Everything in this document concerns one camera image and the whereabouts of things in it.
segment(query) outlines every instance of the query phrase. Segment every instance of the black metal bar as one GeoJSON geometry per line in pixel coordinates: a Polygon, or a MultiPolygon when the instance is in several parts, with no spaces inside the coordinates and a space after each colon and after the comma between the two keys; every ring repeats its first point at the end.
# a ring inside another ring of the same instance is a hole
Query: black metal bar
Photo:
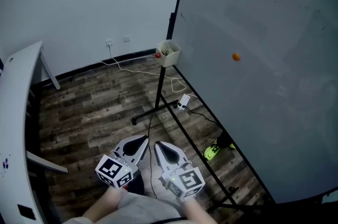
{"type": "MultiPolygon", "coordinates": [[[[169,105],[177,105],[178,102],[179,102],[179,100],[177,99],[177,100],[175,100],[175,101],[169,102],[168,104],[169,104],[169,105]]],[[[137,120],[138,118],[141,118],[141,117],[143,117],[143,116],[146,116],[146,115],[148,115],[148,114],[151,114],[151,113],[153,113],[153,112],[156,112],[156,111],[158,111],[158,110],[160,110],[160,109],[162,109],[162,108],[165,108],[165,107],[166,107],[165,104],[162,104],[162,105],[157,106],[157,108],[156,108],[156,107],[155,107],[155,108],[152,108],[152,109],[150,109],[150,110],[148,110],[148,111],[146,111],[146,112],[143,112],[143,113],[141,113],[141,114],[139,114],[139,115],[134,116],[134,117],[132,118],[132,123],[133,123],[133,125],[136,125],[136,120],[137,120]]]]}
{"type": "MultiPolygon", "coordinates": [[[[229,133],[226,131],[226,129],[222,126],[222,124],[220,123],[220,121],[217,119],[217,117],[215,116],[215,114],[211,111],[211,109],[206,105],[206,103],[203,101],[203,99],[199,96],[199,94],[195,91],[195,89],[190,85],[190,83],[187,81],[187,79],[183,76],[183,74],[180,72],[180,70],[176,67],[173,66],[174,69],[180,74],[180,76],[183,78],[183,80],[185,81],[185,83],[188,85],[188,87],[194,92],[194,94],[198,97],[198,99],[201,101],[201,103],[203,104],[203,106],[207,109],[207,111],[210,113],[210,115],[214,118],[214,120],[217,122],[217,124],[221,127],[221,129],[227,134],[229,135],[229,133]]],[[[264,185],[263,181],[260,179],[260,177],[258,176],[257,172],[254,170],[254,168],[251,166],[250,162],[247,160],[247,158],[243,155],[242,151],[240,150],[240,148],[236,145],[235,142],[233,142],[236,150],[239,152],[239,154],[242,156],[242,158],[244,159],[245,163],[248,165],[248,167],[251,169],[252,173],[255,175],[255,177],[257,178],[258,182],[260,183],[260,185],[263,187],[263,189],[265,190],[266,194],[269,196],[270,200],[272,203],[276,203],[274,198],[272,197],[272,195],[270,194],[270,192],[268,191],[268,189],[266,188],[266,186],[264,185]]]]}
{"type": "Polygon", "coordinates": [[[167,40],[170,40],[173,37],[175,21],[176,21],[176,14],[171,13],[170,18],[169,18],[168,31],[167,31],[167,38],[166,38],[167,40]]]}
{"type": "Polygon", "coordinates": [[[320,204],[320,203],[313,203],[313,204],[293,204],[293,203],[271,203],[271,204],[262,204],[262,205],[232,205],[232,204],[220,204],[219,207],[223,207],[223,208],[230,208],[230,209],[236,209],[236,210],[241,210],[241,211],[249,211],[249,210],[265,210],[265,209],[269,209],[269,210],[275,210],[275,209],[283,209],[283,210],[287,210],[287,209],[300,209],[300,208],[318,208],[318,207],[322,207],[325,206],[324,204],[320,204]]]}
{"type": "Polygon", "coordinates": [[[210,172],[211,176],[215,179],[216,183],[220,186],[220,188],[222,189],[222,191],[225,193],[225,195],[228,197],[229,201],[232,204],[235,204],[234,199],[232,198],[232,196],[230,195],[230,193],[228,192],[228,190],[225,188],[225,186],[222,184],[222,182],[220,181],[220,179],[218,179],[217,175],[214,173],[214,171],[212,170],[211,166],[207,163],[207,161],[205,160],[204,156],[201,154],[200,150],[197,148],[197,146],[194,144],[194,142],[192,141],[191,137],[189,136],[189,134],[186,132],[186,130],[184,129],[183,125],[181,124],[180,120],[176,117],[175,113],[173,112],[173,110],[171,109],[170,105],[168,104],[168,102],[165,100],[165,98],[163,97],[163,95],[161,94],[161,99],[163,101],[163,103],[165,104],[166,108],[169,110],[170,114],[173,116],[175,122],[177,123],[177,125],[179,126],[179,128],[181,129],[181,131],[183,132],[184,136],[187,138],[187,140],[189,141],[189,143],[191,144],[191,146],[194,148],[194,150],[196,151],[197,155],[200,157],[200,159],[202,160],[203,164],[206,166],[206,168],[208,169],[208,171],[210,172]]]}
{"type": "MultiPolygon", "coordinates": [[[[239,188],[233,188],[232,191],[230,191],[229,189],[229,193],[232,196],[239,188]]],[[[206,212],[207,213],[212,213],[214,210],[216,210],[218,207],[220,207],[221,204],[223,204],[226,200],[228,199],[228,196],[226,196],[225,198],[223,198],[221,201],[217,202],[214,206],[210,207],[206,212]]]]}
{"type": "Polygon", "coordinates": [[[159,80],[158,80],[158,87],[157,87],[157,94],[156,94],[156,101],[155,101],[155,108],[157,108],[158,104],[159,104],[159,98],[160,98],[161,91],[162,91],[162,85],[163,85],[164,75],[165,75],[165,67],[161,66],[161,71],[159,73],[159,80]]]}

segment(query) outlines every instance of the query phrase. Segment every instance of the white basket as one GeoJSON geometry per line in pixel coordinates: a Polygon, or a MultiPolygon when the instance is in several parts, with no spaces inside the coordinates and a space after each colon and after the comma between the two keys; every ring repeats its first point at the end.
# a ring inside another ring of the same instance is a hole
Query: white basket
{"type": "Polygon", "coordinates": [[[165,40],[156,46],[156,53],[161,55],[160,60],[163,67],[173,66],[177,64],[181,53],[180,47],[172,40],[165,40]]]}

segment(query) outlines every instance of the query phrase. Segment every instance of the black metal stand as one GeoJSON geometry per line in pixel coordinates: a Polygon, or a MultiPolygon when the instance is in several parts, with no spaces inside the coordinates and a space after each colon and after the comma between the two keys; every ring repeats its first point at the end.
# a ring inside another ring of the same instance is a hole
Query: black metal stand
{"type": "MultiPolygon", "coordinates": [[[[151,114],[153,112],[158,111],[159,109],[165,108],[165,104],[159,105],[159,99],[161,97],[161,91],[162,91],[162,85],[163,85],[163,80],[164,80],[164,75],[165,75],[165,67],[161,67],[161,72],[159,74],[159,81],[158,81],[158,87],[157,87],[157,94],[156,94],[156,101],[155,101],[155,107],[151,110],[148,110],[146,112],[143,112],[139,115],[136,115],[132,118],[132,124],[136,125],[136,120],[138,118],[141,118],[145,115],[151,114]]],[[[175,100],[175,101],[171,101],[168,103],[168,105],[173,105],[174,108],[177,108],[177,104],[178,104],[179,100],[175,100]]]]}
{"type": "Polygon", "coordinates": [[[148,115],[148,114],[151,114],[153,112],[158,111],[159,109],[162,109],[162,108],[166,107],[169,110],[170,114],[173,116],[174,120],[176,121],[176,123],[179,126],[179,128],[181,129],[181,131],[183,132],[184,136],[187,138],[187,140],[189,141],[189,143],[191,144],[191,146],[194,148],[194,150],[196,151],[196,153],[199,156],[199,158],[202,160],[203,164],[206,166],[206,168],[210,172],[211,176],[215,179],[216,183],[219,185],[219,187],[222,189],[222,191],[226,195],[226,197],[222,201],[220,201],[217,205],[211,207],[208,210],[208,212],[211,212],[211,211],[215,210],[217,207],[220,206],[220,204],[224,203],[224,201],[227,200],[227,199],[229,199],[232,204],[237,205],[231,195],[234,192],[236,192],[238,188],[229,188],[229,191],[231,192],[231,194],[228,192],[228,190],[225,188],[225,186],[222,184],[222,182],[219,180],[219,178],[217,177],[217,175],[212,170],[211,166],[207,163],[206,159],[201,154],[201,152],[199,151],[199,149],[197,148],[197,146],[192,141],[191,137],[189,136],[189,134],[184,129],[183,125],[181,124],[181,122],[179,121],[179,119],[177,118],[177,116],[175,115],[174,111],[171,109],[171,105],[173,105],[173,107],[176,108],[179,101],[175,100],[175,101],[172,101],[172,102],[167,102],[165,100],[164,96],[162,95],[162,86],[163,86],[164,75],[165,75],[165,67],[161,67],[161,73],[159,74],[159,81],[158,81],[158,87],[157,87],[157,95],[156,95],[155,107],[153,109],[151,109],[151,110],[148,110],[148,111],[146,111],[144,113],[141,113],[139,115],[134,116],[132,118],[133,125],[136,125],[136,120],[138,118],[143,117],[143,116],[148,115]],[[164,104],[162,104],[162,105],[159,104],[159,100],[160,99],[163,101],[164,104]]]}

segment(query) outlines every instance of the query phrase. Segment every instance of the white cable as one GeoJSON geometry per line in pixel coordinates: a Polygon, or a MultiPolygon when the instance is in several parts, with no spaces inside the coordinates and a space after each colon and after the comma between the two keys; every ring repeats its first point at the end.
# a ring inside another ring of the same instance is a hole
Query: white cable
{"type": "Polygon", "coordinates": [[[111,58],[110,45],[108,45],[108,48],[109,48],[109,57],[111,58]]]}
{"type": "MultiPolygon", "coordinates": [[[[144,73],[144,74],[152,74],[152,75],[154,75],[154,76],[159,76],[159,74],[154,74],[154,73],[150,73],[150,72],[143,72],[143,71],[131,71],[131,70],[129,70],[129,69],[122,69],[121,68],[121,66],[120,66],[120,64],[118,63],[118,61],[117,60],[115,60],[114,58],[112,58],[111,56],[110,56],[110,58],[111,59],[113,59],[114,61],[116,61],[116,62],[114,62],[114,63],[110,63],[110,64],[108,64],[108,63],[105,63],[105,62],[103,62],[103,61],[100,61],[100,62],[102,62],[104,65],[107,65],[107,66],[111,66],[111,65],[113,65],[113,64],[115,64],[115,63],[117,63],[117,65],[118,65],[118,68],[121,70],[121,71],[128,71],[128,72],[131,72],[131,73],[144,73]]],[[[182,78],[171,78],[171,77],[167,77],[167,76],[164,76],[165,78],[168,78],[168,79],[171,79],[171,90],[173,91],[173,92],[181,92],[181,91],[184,91],[185,89],[186,89],[186,85],[184,85],[183,83],[181,83],[180,81],[179,81],[179,79],[182,79],[182,78]],[[174,88],[173,88],[173,80],[174,79],[176,79],[181,85],[183,85],[184,86],[184,88],[182,89],[182,90],[179,90],[179,91],[174,91],[174,88]]]]}

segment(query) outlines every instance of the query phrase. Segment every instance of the human arm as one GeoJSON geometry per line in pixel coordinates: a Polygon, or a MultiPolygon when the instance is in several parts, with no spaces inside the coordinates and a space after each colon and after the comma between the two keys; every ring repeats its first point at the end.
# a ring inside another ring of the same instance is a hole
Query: human arm
{"type": "Polygon", "coordinates": [[[198,224],[217,224],[194,198],[184,201],[181,205],[188,220],[198,224]]]}

